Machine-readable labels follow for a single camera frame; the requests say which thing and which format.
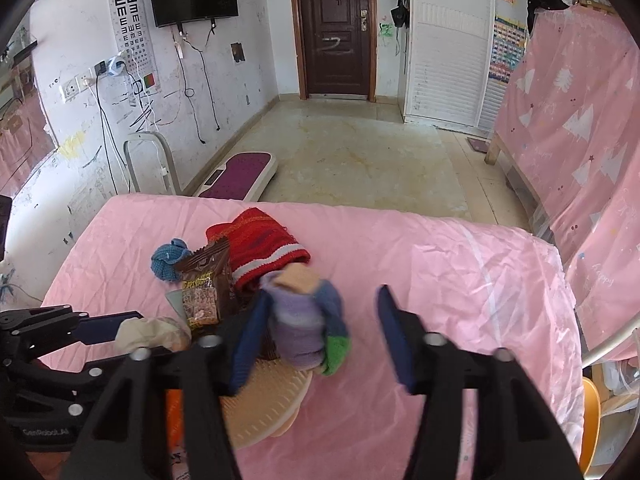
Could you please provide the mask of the white paper ball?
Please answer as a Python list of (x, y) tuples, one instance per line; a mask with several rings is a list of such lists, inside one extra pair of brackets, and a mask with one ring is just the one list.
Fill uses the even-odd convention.
[(122, 353), (156, 347), (179, 352), (190, 343), (191, 336), (172, 318), (127, 318), (120, 323), (114, 339), (115, 348)]

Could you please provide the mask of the blue knitted sock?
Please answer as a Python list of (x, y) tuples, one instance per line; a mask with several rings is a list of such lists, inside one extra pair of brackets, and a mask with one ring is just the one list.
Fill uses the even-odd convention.
[(192, 252), (184, 240), (173, 238), (168, 244), (163, 244), (151, 256), (150, 268), (153, 274), (163, 282), (180, 280), (180, 273), (176, 265)]

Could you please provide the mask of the brown snack packet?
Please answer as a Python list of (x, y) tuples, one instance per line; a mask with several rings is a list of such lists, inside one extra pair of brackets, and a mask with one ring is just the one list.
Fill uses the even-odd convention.
[(215, 326), (238, 310), (227, 237), (182, 259), (175, 269), (182, 279), (182, 306), (192, 332)]

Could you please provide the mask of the red striped knitted sock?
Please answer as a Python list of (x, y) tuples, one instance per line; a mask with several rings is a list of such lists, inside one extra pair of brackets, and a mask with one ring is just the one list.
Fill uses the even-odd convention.
[(254, 296), (265, 274), (311, 259), (308, 250), (285, 226), (256, 207), (244, 210), (231, 222), (210, 226), (205, 236), (209, 244), (222, 238), (228, 240), (232, 284), (243, 300)]

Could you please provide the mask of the purple socks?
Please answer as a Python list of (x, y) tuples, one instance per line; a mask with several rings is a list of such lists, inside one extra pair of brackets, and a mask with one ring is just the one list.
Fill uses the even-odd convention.
[(260, 289), (272, 300), (269, 330), (280, 358), (296, 370), (335, 374), (349, 354), (350, 335), (332, 283), (296, 262), (264, 275)]

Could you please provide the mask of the orange chair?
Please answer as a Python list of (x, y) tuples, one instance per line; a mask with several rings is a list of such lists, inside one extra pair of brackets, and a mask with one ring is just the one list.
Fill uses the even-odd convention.
[(600, 436), (601, 400), (600, 394), (591, 379), (582, 378), (585, 393), (584, 433), (582, 434), (582, 452), (579, 457), (579, 468), (582, 474), (589, 470)]

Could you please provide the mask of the pink bed sheet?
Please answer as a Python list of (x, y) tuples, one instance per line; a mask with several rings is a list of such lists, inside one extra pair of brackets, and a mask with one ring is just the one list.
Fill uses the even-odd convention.
[[(73, 246), (44, 296), (104, 315), (171, 315), (151, 256), (173, 238), (200, 248), (210, 226), (236, 218), (236, 200), (130, 194), (111, 198)], [(584, 389), (575, 297), (551, 244), (508, 226), (394, 210), (262, 203), (340, 292), (352, 348), (333, 376), (311, 383), (293, 427), (239, 450), (247, 479), (398, 479), (423, 403), (398, 384), (375, 299), (388, 286), (406, 310), (459, 348), (510, 349), (574, 450)]]

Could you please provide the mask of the purple vibration plate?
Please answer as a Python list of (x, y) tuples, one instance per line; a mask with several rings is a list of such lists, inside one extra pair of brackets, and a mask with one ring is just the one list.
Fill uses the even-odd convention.
[(222, 162), (194, 195), (257, 202), (277, 170), (276, 156), (269, 152), (239, 152)]

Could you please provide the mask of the pink tree print curtain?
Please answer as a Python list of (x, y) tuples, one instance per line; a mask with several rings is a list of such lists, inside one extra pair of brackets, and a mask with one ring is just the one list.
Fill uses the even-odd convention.
[(597, 347), (639, 312), (639, 48), (623, 21), (538, 13), (495, 135), (547, 214)]

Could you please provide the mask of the eye chart poster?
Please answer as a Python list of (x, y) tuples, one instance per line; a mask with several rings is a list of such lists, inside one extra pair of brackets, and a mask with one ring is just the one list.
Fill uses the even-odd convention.
[(160, 85), (144, 0), (107, 0), (114, 30), (117, 56), (124, 74), (134, 76), (142, 91)]

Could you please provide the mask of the white louvered wardrobe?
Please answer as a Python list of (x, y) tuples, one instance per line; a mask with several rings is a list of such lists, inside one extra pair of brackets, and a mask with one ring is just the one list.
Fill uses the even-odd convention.
[(528, 0), (408, 0), (399, 84), (405, 121), (491, 136), (508, 85), (488, 78), (495, 17), (527, 29), (527, 5)]

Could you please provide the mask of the dark brown door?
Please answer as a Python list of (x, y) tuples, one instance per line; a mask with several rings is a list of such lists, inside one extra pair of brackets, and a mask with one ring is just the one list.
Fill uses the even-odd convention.
[(376, 0), (292, 0), (303, 99), (374, 99), (375, 10)]

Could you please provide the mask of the white metal frame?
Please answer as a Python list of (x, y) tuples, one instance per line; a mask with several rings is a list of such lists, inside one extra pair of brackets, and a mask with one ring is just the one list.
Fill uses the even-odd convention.
[(139, 148), (142, 147), (142, 144), (148, 143), (154, 146), (155, 155), (149, 157), (149, 154), (151, 154), (149, 148), (144, 148), (141, 151), (143, 155), (142, 168), (144, 173), (149, 175), (155, 174), (162, 180), (165, 194), (181, 195), (182, 189), (170, 146), (164, 136), (154, 131), (129, 133), (124, 142), (122, 142), (122, 151), (124, 152), (126, 169), (130, 177), (132, 189), (136, 193), (142, 193), (144, 191), (137, 175), (137, 167), (134, 166), (134, 159), (131, 156), (131, 147), (136, 144), (137, 147), (134, 151), (137, 153)]

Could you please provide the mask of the wall power socket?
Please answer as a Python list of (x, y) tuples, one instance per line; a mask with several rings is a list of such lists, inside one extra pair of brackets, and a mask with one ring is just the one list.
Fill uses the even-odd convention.
[(88, 68), (88, 70), (85, 70), (82, 74), (64, 81), (58, 87), (60, 89), (62, 102), (67, 103), (75, 99), (79, 93), (88, 90), (95, 82), (96, 74), (92, 68)]

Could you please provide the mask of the colourful wall chart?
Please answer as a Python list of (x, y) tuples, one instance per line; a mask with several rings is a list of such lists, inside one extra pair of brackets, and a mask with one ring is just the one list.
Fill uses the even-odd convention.
[(488, 78), (507, 84), (525, 54), (527, 29), (520, 23), (496, 16), (492, 33)]

